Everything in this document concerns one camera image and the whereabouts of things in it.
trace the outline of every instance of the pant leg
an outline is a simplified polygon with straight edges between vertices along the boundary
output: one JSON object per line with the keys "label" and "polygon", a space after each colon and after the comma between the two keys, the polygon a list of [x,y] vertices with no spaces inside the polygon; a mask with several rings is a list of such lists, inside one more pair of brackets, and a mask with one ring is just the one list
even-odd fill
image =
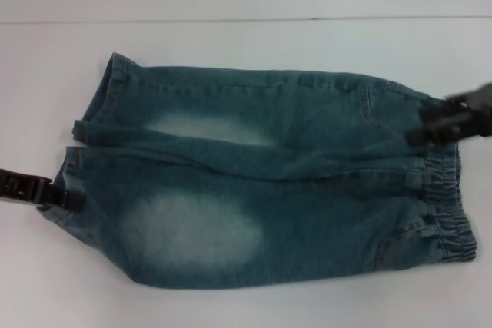
{"label": "pant leg", "polygon": [[377,159],[398,170],[407,161],[394,158],[428,155],[404,132],[431,100],[368,76],[143,68],[115,54],[74,136],[264,179],[323,177]]}
{"label": "pant leg", "polygon": [[258,181],[177,161],[70,147],[56,183],[85,194],[85,207],[43,214],[133,280],[166,288],[259,286],[474,257],[456,151],[422,171],[373,168],[323,181]]}

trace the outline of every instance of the jeans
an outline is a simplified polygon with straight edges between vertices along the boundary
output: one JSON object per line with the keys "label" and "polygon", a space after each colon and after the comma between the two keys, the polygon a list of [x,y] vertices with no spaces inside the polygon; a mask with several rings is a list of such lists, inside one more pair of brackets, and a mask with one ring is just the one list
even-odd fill
{"label": "jeans", "polygon": [[221,289],[470,261],[460,158],[408,147],[436,104],[365,75],[143,68],[113,54],[43,215],[138,283]]}

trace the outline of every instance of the blue denim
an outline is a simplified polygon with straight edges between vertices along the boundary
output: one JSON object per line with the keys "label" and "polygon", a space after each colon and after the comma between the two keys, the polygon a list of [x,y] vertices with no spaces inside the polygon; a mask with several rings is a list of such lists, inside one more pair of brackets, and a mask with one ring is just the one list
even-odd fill
{"label": "blue denim", "polygon": [[437,100],[309,71],[143,68],[113,54],[44,216],[134,281],[236,288],[470,261],[457,145],[408,147]]}

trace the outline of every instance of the denim shorts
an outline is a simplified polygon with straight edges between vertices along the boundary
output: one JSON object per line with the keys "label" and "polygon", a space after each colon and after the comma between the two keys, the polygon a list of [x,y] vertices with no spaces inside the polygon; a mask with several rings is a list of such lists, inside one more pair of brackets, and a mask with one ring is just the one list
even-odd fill
{"label": "denim shorts", "polygon": [[221,289],[470,261],[457,145],[408,147],[436,99],[365,75],[143,68],[113,54],[43,215],[138,283]]}

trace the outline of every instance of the pocket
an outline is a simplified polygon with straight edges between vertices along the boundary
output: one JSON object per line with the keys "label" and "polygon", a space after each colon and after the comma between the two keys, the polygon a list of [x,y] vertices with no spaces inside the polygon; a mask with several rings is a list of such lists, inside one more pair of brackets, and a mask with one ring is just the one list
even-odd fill
{"label": "pocket", "polygon": [[386,87],[364,84],[362,87],[365,120],[378,130],[403,134],[420,127],[419,109],[432,100],[402,84],[388,81]]}

